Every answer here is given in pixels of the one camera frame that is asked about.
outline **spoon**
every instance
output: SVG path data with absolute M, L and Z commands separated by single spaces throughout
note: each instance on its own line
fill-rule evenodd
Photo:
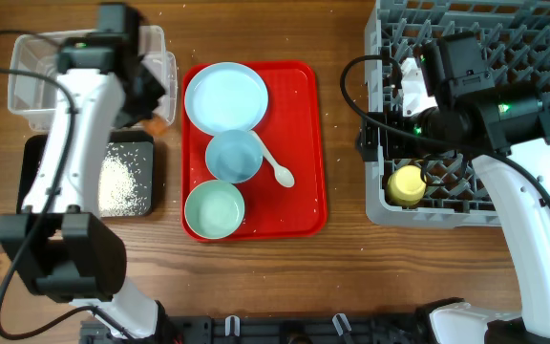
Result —
M 288 170 L 287 168 L 279 165 L 275 158 L 271 155 L 271 153 L 268 151 L 266 146 L 264 145 L 264 142 L 260 140 L 260 137 L 256 132 L 253 130 L 249 131 L 249 134 L 251 134 L 254 139 L 258 141 L 261 148 L 263 149 L 263 155 L 266 158 L 266 160 L 273 166 L 273 170 L 275 171 L 275 179 L 279 184 L 281 184 L 283 187 L 292 187 L 294 186 L 294 176 L 292 176 L 292 172 Z

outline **green bowl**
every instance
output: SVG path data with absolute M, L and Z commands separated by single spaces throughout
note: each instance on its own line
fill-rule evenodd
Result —
M 234 233 L 245 215 L 245 202 L 235 185 L 209 181 L 188 195 L 184 216 L 190 229 L 205 239 L 221 239 Z

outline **gray dish rack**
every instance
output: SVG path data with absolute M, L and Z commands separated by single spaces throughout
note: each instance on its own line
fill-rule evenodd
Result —
M 476 34 L 497 84 L 531 80 L 550 109 L 550 2 L 377 0 L 365 28 L 364 53 L 388 54 L 402 63 L 413 55 L 413 49 L 430 40 L 466 31 Z M 370 111 L 402 106 L 402 98 L 383 84 L 390 72 L 391 67 L 381 61 L 365 62 Z M 472 166 L 457 185 L 428 187 L 418 207 L 388 204 L 385 185 L 389 175 L 404 165 L 419 164 L 409 159 L 385 160 L 378 139 L 381 133 L 376 135 L 376 142 L 360 136 L 364 140 L 367 215 L 374 223 L 440 228 L 499 226 L 489 195 Z M 435 182 L 454 177 L 460 164 L 461 156 L 432 161 L 428 177 Z

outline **wood grain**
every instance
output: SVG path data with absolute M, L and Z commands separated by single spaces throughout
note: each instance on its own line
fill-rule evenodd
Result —
M 53 32 L 91 28 L 94 1 L 0 0 L 0 29 Z M 180 228 L 179 122 L 158 140 L 166 159 L 162 201 L 145 219 L 108 221 L 125 242 L 128 274 L 174 315 L 328 315 L 409 311 L 417 304 L 461 296 L 497 310 L 520 306 L 510 254 L 498 228 L 455 230 L 375 226 L 365 214 L 364 166 L 353 149 L 358 118 L 338 89 L 348 61 L 362 54 L 372 1 L 138 1 L 164 28 L 179 78 L 193 65 L 218 61 L 303 60 L 314 69 L 320 98 L 328 188 L 328 223 L 314 237 L 201 245 Z M 10 64 L 15 37 L 0 38 L 0 66 Z M 366 106 L 362 70 L 349 91 Z M 0 75 L 0 214 L 13 212 L 27 122 L 6 107 Z M 8 258 L 0 249 L 0 281 Z M 5 327 L 19 332 L 69 307 L 30 296 L 14 278 Z M 32 343 L 75 343 L 77 316 Z

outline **white plastic container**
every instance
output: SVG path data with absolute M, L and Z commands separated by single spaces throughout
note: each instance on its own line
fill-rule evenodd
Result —
M 84 36 L 93 30 L 42 33 L 55 41 L 62 42 L 68 37 Z M 139 50 L 148 53 L 143 63 L 156 76 L 166 94 L 159 99 L 160 106 L 155 114 L 171 125 L 176 115 L 178 100 L 178 69 L 172 53 L 166 51 L 164 32 L 159 26 L 140 28 Z M 50 44 L 32 37 L 21 35 L 14 43 L 11 55 L 11 69 L 32 71 L 56 77 L 56 49 Z M 34 131 L 48 131 L 53 120 L 56 88 L 33 77 L 10 75 L 8 78 L 8 110 L 23 116 Z

